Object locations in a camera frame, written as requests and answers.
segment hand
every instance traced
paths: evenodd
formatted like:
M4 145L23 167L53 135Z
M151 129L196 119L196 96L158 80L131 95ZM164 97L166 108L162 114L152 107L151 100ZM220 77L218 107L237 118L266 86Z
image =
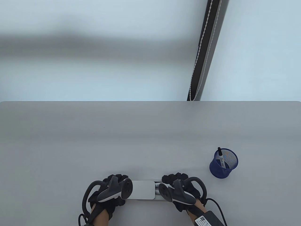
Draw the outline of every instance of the hand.
M181 174L181 173L177 173L176 175L174 174L170 174L170 175L164 175L162 177L162 182L165 184L170 184L171 186L173 186L173 182L177 179L179 180L186 180L188 178L187 174ZM184 191L192 194L196 199L200 200L200 192L192 185L191 182L187 183L184 187ZM183 210L187 210L187 208L190 208L189 205L185 205L179 202L173 202L173 204L175 205L175 207L177 208L178 211L182 212Z
M95 207L93 209L93 212L91 214L98 215L100 214L104 209L107 210L109 214L109 219L112 218L113 212L115 211L116 206L123 206L125 204L125 200L121 199L121 197L118 197L117 199L110 199L106 202L97 202L97 196L107 189L107 185L109 184L112 176L118 177L118 182L123 181L124 179L128 178L127 175L110 175L107 178L103 180L103 182L106 183L106 185L101 186L98 191L95 191L90 198L88 199L88 202L90 203L90 207L92 208L95 204Z

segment cable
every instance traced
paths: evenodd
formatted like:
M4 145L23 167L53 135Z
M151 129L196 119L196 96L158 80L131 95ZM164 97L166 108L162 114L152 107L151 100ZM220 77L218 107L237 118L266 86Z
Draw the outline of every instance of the cable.
M83 213L81 213L79 216L78 216L78 226L81 226L80 224L80 217L83 217L83 219L85 220L85 222L87 223L87 218L85 217L85 215Z
M213 201L213 202L217 205L217 207L219 208L219 211L221 212L221 215L222 215L222 218L223 218L223 220L224 220L225 226L228 226L227 223L226 223L226 220L225 220L223 211L222 211L222 209L220 208L219 204L218 204L214 199L207 198L206 201L208 201L208 200Z

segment pen holder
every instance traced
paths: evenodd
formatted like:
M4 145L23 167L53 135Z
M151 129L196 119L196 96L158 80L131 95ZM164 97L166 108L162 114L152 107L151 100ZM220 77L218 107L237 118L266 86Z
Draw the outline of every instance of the pen holder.
M221 162L219 160L219 151L216 151L214 153L213 160L210 163L209 169L213 176L223 179L229 176L230 172L237 167L238 158L237 155L230 149L222 148L221 150L226 168L221 166Z

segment barcode sticker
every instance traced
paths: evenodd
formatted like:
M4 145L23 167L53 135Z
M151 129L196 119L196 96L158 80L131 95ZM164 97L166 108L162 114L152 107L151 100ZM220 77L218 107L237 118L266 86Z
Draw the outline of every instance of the barcode sticker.
M209 222L206 220L204 216L200 216L195 220L195 222L198 226L212 226L211 224L209 224Z

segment pen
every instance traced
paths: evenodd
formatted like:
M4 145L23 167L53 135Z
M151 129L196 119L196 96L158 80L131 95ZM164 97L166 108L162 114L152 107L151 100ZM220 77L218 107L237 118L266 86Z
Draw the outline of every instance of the pen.
M217 148L218 152L219 152L219 160L221 162L221 166L225 169L225 162L224 162L224 157L223 157L223 153L220 147Z

